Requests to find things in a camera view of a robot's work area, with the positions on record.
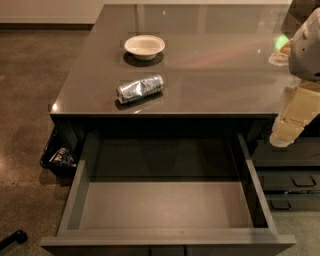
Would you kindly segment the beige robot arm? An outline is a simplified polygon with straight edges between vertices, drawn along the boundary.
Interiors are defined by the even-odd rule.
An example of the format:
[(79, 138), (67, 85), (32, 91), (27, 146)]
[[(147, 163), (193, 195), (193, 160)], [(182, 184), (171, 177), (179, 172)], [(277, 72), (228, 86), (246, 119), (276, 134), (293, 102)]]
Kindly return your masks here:
[(281, 95), (270, 143), (279, 148), (293, 144), (313, 119), (320, 114), (320, 9), (316, 8), (294, 36), (268, 59), (270, 64), (289, 67), (300, 79), (294, 88)]

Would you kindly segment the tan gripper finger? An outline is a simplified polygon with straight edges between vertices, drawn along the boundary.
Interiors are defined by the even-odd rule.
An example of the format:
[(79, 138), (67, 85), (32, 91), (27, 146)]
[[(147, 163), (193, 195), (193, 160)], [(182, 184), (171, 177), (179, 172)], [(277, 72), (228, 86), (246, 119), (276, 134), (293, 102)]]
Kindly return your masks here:
[(269, 142), (272, 146), (285, 148), (293, 144), (304, 130), (300, 125), (286, 122), (277, 117), (273, 123)]

